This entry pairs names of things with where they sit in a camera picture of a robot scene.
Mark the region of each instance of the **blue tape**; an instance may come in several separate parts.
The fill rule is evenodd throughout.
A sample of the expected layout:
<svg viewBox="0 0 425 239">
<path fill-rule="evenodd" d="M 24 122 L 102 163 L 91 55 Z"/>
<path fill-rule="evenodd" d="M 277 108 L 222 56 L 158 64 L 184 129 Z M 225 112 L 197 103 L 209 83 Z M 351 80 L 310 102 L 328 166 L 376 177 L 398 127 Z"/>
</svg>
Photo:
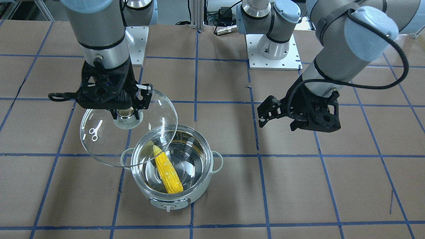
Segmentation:
<svg viewBox="0 0 425 239">
<path fill-rule="evenodd" d="M 400 201 L 400 198 L 398 197 L 398 193 L 397 193 L 396 189 L 394 188 L 394 183 L 393 183 L 393 181 L 392 181 L 392 179 L 391 179 L 391 176 L 390 176 L 390 173 L 389 173 L 389 171 L 388 171 L 387 165 L 385 164 L 384 157 L 382 156 L 381 150 L 379 149 L 378 141 L 376 140 L 376 138 L 375 138 L 375 134 L 374 134 L 374 133 L 373 133 L 373 131 L 372 131 L 372 127 L 371 127 L 371 125 L 370 125 L 370 123 L 369 123 L 369 120 L 368 120 L 368 117 L 367 117 L 367 115 L 366 115 L 365 109 L 364 109 L 364 108 L 363 108 L 363 106 L 362 106 L 362 102 L 360 101 L 360 98 L 359 98 L 359 95 L 358 95 L 358 93 L 357 93 L 357 91 L 356 91 L 356 88 L 353 88 L 353 89 L 354 89 L 354 94 L 356 95 L 357 101 L 358 101 L 358 102 L 359 102 L 359 104 L 360 104 L 360 108 L 362 109 L 363 116 L 364 116 L 364 118 L 365 118 L 365 120 L 366 120 L 366 123 L 367 123 L 367 125 L 368 125 L 369 131 L 370 131 L 371 136 L 372 136 L 372 139 L 373 139 L 373 141 L 374 141 L 374 143 L 375 143 L 375 146 L 376 146 L 376 149 L 377 149 L 377 151 L 378 151 L 378 154 L 381 156 L 381 157 L 380 157 L 380 158 L 381 158 L 381 162 L 382 162 L 382 164 L 383 164 L 383 166 L 384 166 L 385 173 L 387 174 L 388 180 L 389 180 L 389 182 L 390 182 L 390 184 L 391 184 L 391 188 L 392 188 L 392 190 L 393 190 L 393 192 L 394 192 L 394 196 L 395 196 L 395 197 L 396 197 L 396 199 L 397 199 L 397 202 L 398 202 L 398 205 L 399 205 L 400 210 L 401 210 L 401 212 L 402 212 L 403 218 L 404 218 L 404 220 L 406 221 L 406 225 L 407 225 L 407 228 L 408 228 L 408 230 L 409 230 L 410 236 L 412 237 L 412 239 L 414 239 L 414 238 L 415 238 L 415 236 L 413 235 L 412 228 L 410 227 L 410 224 L 408 223 L 408 219 L 407 219 L 406 213 L 405 213 L 405 211 L 404 211 L 404 209 L 403 209 L 403 206 L 401 205 L 401 201 Z"/>
<path fill-rule="evenodd" d="M 332 186 L 331 186 L 331 180 L 329 179 L 328 170 L 326 169 L 325 160 L 323 159 L 323 154 L 322 154 L 322 150 L 320 149 L 319 138 L 317 136 L 316 131 L 314 131 L 314 135 L 315 135 L 314 138 L 316 139 L 317 150 L 319 151 L 320 160 L 322 162 L 323 171 L 325 173 L 326 182 L 328 183 L 329 192 L 331 194 L 332 204 L 334 205 L 335 216 L 337 218 L 337 223 L 338 223 L 338 228 L 340 230 L 341 239 L 344 239 L 344 232 L 343 232 L 343 228 L 342 228 L 342 225 L 341 225 L 340 214 L 339 214 L 338 208 L 337 208 L 337 202 L 335 201 L 334 192 L 333 192 Z"/>
<path fill-rule="evenodd" d="M 194 202 L 192 202 L 190 204 L 190 229 L 189 229 L 189 239 L 193 239 L 193 218 L 194 218 L 194 211 L 193 211 L 193 206 L 194 206 Z"/>
<path fill-rule="evenodd" d="M 68 55 L 28 55 L 28 54 L 0 54 L 0 57 L 60 57 L 60 58 L 84 58 L 84 56 Z"/>
<path fill-rule="evenodd" d="M 400 225 L 406 224 L 406 221 L 376 221 L 376 222 L 342 222 L 343 226 L 352 226 L 352 225 Z"/>
<path fill-rule="evenodd" d="M 408 221 L 409 224 L 425 224 L 425 221 Z M 341 222 L 342 226 L 353 225 L 405 225 L 406 221 L 365 221 L 365 222 Z M 338 226 L 337 222 L 313 222 L 313 223 L 271 223 L 271 228 L 287 227 L 323 227 Z M 265 223 L 257 224 L 207 224 L 207 225 L 126 225 L 126 226 L 37 226 L 36 230 L 132 230 L 132 229 L 190 229 L 190 228 L 265 228 Z M 0 227 L 0 230 L 31 230 L 33 227 Z"/>
<path fill-rule="evenodd" d="M 199 33 L 201 31 L 196 32 L 196 49 L 195 49 L 195 93 L 194 93 L 194 106 L 193 106 L 193 121 L 197 121 L 197 112 L 198 112 L 198 106 L 197 106 L 197 100 L 198 100 L 198 47 L 199 47 Z"/>
<path fill-rule="evenodd" d="M 38 57 L 84 58 L 84 56 L 66 56 L 66 55 L 39 55 Z"/>
<path fill-rule="evenodd" d="M 0 57 L 36 57 L 37 55 L 27 54 L 0 54 Z"/>
<path fill-rule="evenodd" d="M 76 104 L 77 103 L 74 102 L 74 105 L 73 105 L 73 107 L 72 107 L 72 109 L 71 109 L 71 111 L 69 113 L 68 121 L 66 123 L 65 130 L 63 131 L 62 138 L 60 140 L 59 147 L 57 149 L 57 155 L 56 155 L 56 157 L 55 157 L 55 159 L 53 161 L 53 165 L 52 165 L 52 168 L 50 170 L 49 179 L 47 180 L 47 185 L 46 185 L 46 188 L 44 189 L 43 197 L 41 199 L 40 206 L 38 207 L 37 216 L 35 217 L 34 225 L 33 225 L 33 228 L 31 230 L 31 234 L 30 234 L 29 239 L 33 239 L 33 237 L 34 237 L 34 233 L 35 233 L 35 230 L 36 230 L 38 221 L 40 219 L 41 211 L 43 210 L 44 202 L 46 200 L 47 193 L 49 191 L 50 183 L 51 183 L 52 178 L 53 178 L 53 173 L 54 173 L 54 170 L 56 168 L 57 160 L 59 158 L 59 153 L 60 153 L 60 151 L 62 149 L 63 141 L 65 140 L 66 133 L 68 132 L 68 128 L 69 128 L 69 125 L 71 123 L 71 118 L 72 118 L 72 115 L 74 114 L 74 109 L 75 109 L 75 105 Z"/>
<path fill-rule="evenodd" d="M 50 23 L 49 29 L 47 30 L 47 33 L 46 33 L 46 35 L 44 36 L 43 41 L 41 42 L 40 48 L 39 48 L 39 49 L 38 49 L 38 51 L 37 51 L 37 55 L 40 55 L 41 49 L 43 48 L 44 43 L 45 43 L 45 42 L 46 42 L 46 40 L 47 40 L 47 36 L 49 36 L 50 30 L 52 29 L 53 23 L 54 23 L 54 22 L 51 22 L 51 23 Z"/>
<path fill-rule="evenodd" d="M 248 83 L 251 82 L 251 75 L 249 74 L 249 62 L 246 61 L 246 71 L 247 71 L 247 76 L 248 76 Z M 259 142 L 258 142 L 258 131 L 257 131 L 257 119 L 255 117 L 255 108 L 254 108 L 254 95 L 252 92 L 252 88 L 249 87 L 249 97 L 251 99 L 251 110 L 252 110 L 252 121 L 253 121 L 253 125 L 254 125 L 254 135 L 255 135 L 255 146 L 257 148 L 257 151 L 259 152 L 260 147 L 259 147 Z M 264 184 L 264 173 L 263 173 L 263 163 L 261 161 L 261 156 L 258 155 L 258 166 L 260 168 L 260 178 L 261 178 L 261 188 L 263 191 L 263 203 L 264 203 L 264 213 L 265 213 L 265 218 L 266 218 L 266 228 L 267 228 L 267 238 L 271 239 L 272 238 L 272 233 L 270 230 L 270 221 L 269 221 L 269 209 L 267 207 L 267 195 L 266 195 L 266 186 Z"/>
<path fill-rule="evenodd" d="M 132 130 L 128 131 L 127 143 L 125 144 L 125 149 L 129 148 L 130 140 L 131 140 L 131 132 L 132 132 Z M 111 231 L 110 231 L 110 234 L 109 234 L 109 239 L 113 239 L 113 233 L 114 233 L 115 224 L 116 224 L 116 217 L 118 216 L 119 201 L 121 199 L 121 193 L 122 193 L 122 184 L 124 182 L 124 173 L 125 173 L 125 168 L 122 168 L 121 176 L 119 178 L 118 193 L 116 195 L 115 209 L 113 211 L 113 218 L 112 218 L 112 228 L 111 228 Z"/>
<path fill-rule="evenodd" d="M 272 223 L 272 228 L 283 228 L 283 227 L 324 227 L 324 226 L 338 226 L 337 222 L 314 222 L 314 223 Z"/>
<path fill-rule="evenodd" d="M 200 225 L 193 228 L 264 228 L 266 224 L 215 224 L 215 225 Z"/>
<path fill-rule="evenodd" d="M 142 84 L 143 67 L 140 68 L 139 85 Z"/>
<path fill-rule="evenodd" d="M 153 58 L 153 59 L 173 59 L 173 60 L 196 60 L 196 58 L 193 58 L 193 57 L 149 57 L 149 56 L 146 56 L 146 58 Z"/>
<path fill-rule="evenodd" d="M 34 154 L 34 153 L 0 153 L 0 156 L 34 156 L 34 157 L 91 157 L 89 154 Z M 120 157 L 118 154 L 97 154 L 96 156 L 101 157 Z M 277 157 L 277 158 L 317 158 L 319 154 L 222 154 L 223 157 Z M 388 154 L 388 155 L 364 155 L 364 154 L 322 154 L 324 158 L 425 158 L 425 155 L 399 155 L 399 154 Z"/>
<path fill-rule="evenodd" d="M 260 156 L 258 157 L 258 166 L 260 167 L 261 189 L 263 191 L 263 202 L 264 202 L 264 213 L 266 216 L 267 237 L 268 239 L 271 239 L 272 232 L 270 230 L 269 208 L 267 206 L 266 185 L 264 183 L 263 163 L 261 161 Z"/>
<path fill-rule="evenodd" d="M 214 59 L 214 58 L 198 58 L 198 51 L 196 51 L 196 57 L 154 57 L 154 56 L 146 56 L 146 58 L 153 59 L 173 59 L 173 60 L 207 60 L 207 61 L 240 61 L 240 62 L 248 62 L 246 59 Z"/>
</svg>

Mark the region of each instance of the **black cable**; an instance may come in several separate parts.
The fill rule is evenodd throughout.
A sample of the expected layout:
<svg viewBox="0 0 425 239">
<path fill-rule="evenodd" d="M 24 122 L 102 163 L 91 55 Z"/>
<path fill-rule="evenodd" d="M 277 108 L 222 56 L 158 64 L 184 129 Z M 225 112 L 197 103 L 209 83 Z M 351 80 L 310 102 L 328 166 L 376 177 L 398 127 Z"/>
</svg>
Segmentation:
<svg viewBox="0 0 425 239">
<path fill-rule="evenodd" d="M 192 13 L 190 12 L 190 0 L 187 0 L 187 9 L 189 10 L 189 19 L 192 22 Z"/>
<path fill-rule="evenodd" d="M 379 37 L 381 37 L 382 39 L 384 39 L 387 43 L 389 43 L 399 54 L 401 61 L 403 62 L 403 74 L 400 76 L 399 79 L 397 79 L 396 81 L 394 81 L 391 84 L 388 85 L 384 85 L 384 86 L 372 86 L 372 85 L 358 85 L 358 84 L 352 84 L 352 83 L 348 83 L 348 82 L 343 82 L 343 81 L 337 81 L 337 80 L 329 80 L 329 79 L 309 79 L 309 80 L 303 80 L 302 82 L 298 83 L 291 91 L 291 94 L 288 97 L 288 103 L 287 103 L 287 113 L 288 116 L 292 119 L 295 119 L 291 113 L 291 103 L 292 103 L 292 99 L 294 98 L 294 95 L 296 93 L 296 91 L 302 86 L 305 85 L 307 83 L 311 83 L 311 82 L 323 82 L 323 83 L 332 83 L 332 84 L 336 84 L 336 85 L 346 85 L 346 86 L 352 86 L 352 87 L 356 87 L 356 88 L 362 88 L 362 89 L 373 89 L 373 90 L 385 90 L 391 87 L 394 87 L 398 84 L 400 84 L 407 76 L 408 71 L 409 71 L 409 62 L 407 61 L 407 57 L 406 54 L 404 54 L 403 50 L 401 49 L 401 47 L 395 43 L 391 38 L 389 38 L 386 34 L 382 33 L 381 31 L 379 31 L 378 29 L 376 29 L 375 27 L 366 24 L 360 20 L 358 20 L 357 18 L 353 17 L 351 14 L 353 13 L 353 9 L 349 9 L 348 11 L 348 18 L 350 20 L 352 20 L 353 22 L 361 25 L 362 27 L 370 30 L 371 32 L 375 33 L 376 35 L 378 35 Z"/>
<path fill-rule="evenodd" d="M 119 1 L 119 9 L 121 10 L 121 18 L 122 18 L 122 23 L 124 24 L 125 27 L 127 27 L 127 22 L 125 21 L 125 17 L 124 17 L 124 9 L 127 5 L 128 1 L 124 2 L 124 6 L 122 5 L 122 0 L 118 0 Z"/>
<path fill-rule="evenodd" d="M 236 5 L 238 5 L 238 4 L 240 4 L 242 2 L 242 0 L 240 0 L 240 1 L 238 1 L 237 3 L 235 3 L 235 4 L 233 4 L 231 7 L 229 7 L 224 13 L 221 13 L 221 16 L 220 16 L 220 18 L 218 19 L 218 24 L 220 24 L 220 22 L 221 22 L 221 18 L 224 16 L 224 15 L 226 15 L 226 13 L 230 10 L 230 9 L 232 9 L 232 7 L 234 7 L 234 6 L 236 6 Z M 215 26 L 215 29 L 214 29 L 214 34 L 215 35 L 217 35 L 217 27 L 218 27 L 218 24 L 217 24 L 217 26 Z"/>
<path fill-rule="evenodd" d="M 176 23 L 176 25 L 190 25 L 190 22 L 189 21 L 181 21 L 181 22 Z"/>
<path fill-rule="evenodd" d="M 207 0 L 204 0 L 204 23 L 207 23 Z"/>
</svg>

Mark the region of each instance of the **yellow corn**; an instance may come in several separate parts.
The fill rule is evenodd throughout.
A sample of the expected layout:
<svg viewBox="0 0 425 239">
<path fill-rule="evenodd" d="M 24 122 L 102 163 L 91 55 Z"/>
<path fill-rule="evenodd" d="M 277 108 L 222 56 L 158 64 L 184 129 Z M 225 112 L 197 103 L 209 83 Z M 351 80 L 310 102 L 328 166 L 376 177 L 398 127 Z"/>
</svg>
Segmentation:
<svg viewBox="0 0 425 239">
<path fill-rule="evenodd" d="M 157 155 L 161 152 L 161 149 L 154 145 L 153 154 Z M 167 155 L 162 152 L 155 158 L 156 168 L 158 169 L 159 176 L 164 183 L 165 190 L 167 193 L 179 193 L 183 191 L 183 185 L 180 182 L 180 179 L 177 175 L 176 170 L 174 169 L 172 163 L 168 159 Z"/>
</svg>

